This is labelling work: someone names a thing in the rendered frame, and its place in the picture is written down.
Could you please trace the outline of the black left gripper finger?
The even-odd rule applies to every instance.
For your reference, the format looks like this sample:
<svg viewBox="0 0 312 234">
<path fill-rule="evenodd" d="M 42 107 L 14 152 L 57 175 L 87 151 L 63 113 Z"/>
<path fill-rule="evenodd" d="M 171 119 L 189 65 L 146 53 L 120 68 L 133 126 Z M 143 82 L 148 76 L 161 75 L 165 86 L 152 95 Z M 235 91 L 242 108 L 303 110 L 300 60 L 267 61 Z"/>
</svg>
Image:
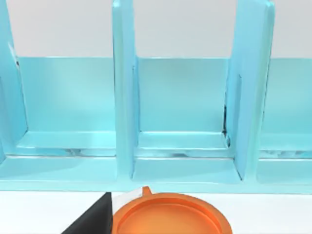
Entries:
<svg viewBox="0 0 312 234">
<path fill-rule="evenodd" d="M 106 192 L 61 234 L 112 234 L 113 204 Z"/>
</svg>

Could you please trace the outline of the light blue rack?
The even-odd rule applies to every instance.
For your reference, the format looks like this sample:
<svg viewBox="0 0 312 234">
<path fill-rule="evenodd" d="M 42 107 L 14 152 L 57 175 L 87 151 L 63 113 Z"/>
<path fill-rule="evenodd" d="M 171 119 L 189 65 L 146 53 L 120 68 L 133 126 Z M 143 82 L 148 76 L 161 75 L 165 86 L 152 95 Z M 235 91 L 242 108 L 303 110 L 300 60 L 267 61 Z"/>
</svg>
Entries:
<svg viewBox="0 0 312 234">
<path fill-rule="evenodd" d="M 239 0 L 229 58 L 17 57 L 0 0 L 0 191 L 312 194 L 312 58 L 272 58 L 276 6 Z"/>
</svg>

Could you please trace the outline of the orange round lid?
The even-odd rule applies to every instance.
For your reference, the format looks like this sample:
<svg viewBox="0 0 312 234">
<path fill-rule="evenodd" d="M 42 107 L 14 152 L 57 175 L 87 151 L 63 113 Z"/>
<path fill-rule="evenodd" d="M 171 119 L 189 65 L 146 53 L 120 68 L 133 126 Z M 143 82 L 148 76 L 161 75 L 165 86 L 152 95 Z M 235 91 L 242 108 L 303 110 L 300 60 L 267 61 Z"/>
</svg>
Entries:
<svg viewBox="0 0 312 234">
<path fill-rule="evenodd" d="M 212 204 L 190 195 L 152 193 L 142 187 L 113 215 L 112 234 L 233 234 Z"/>
</svg>

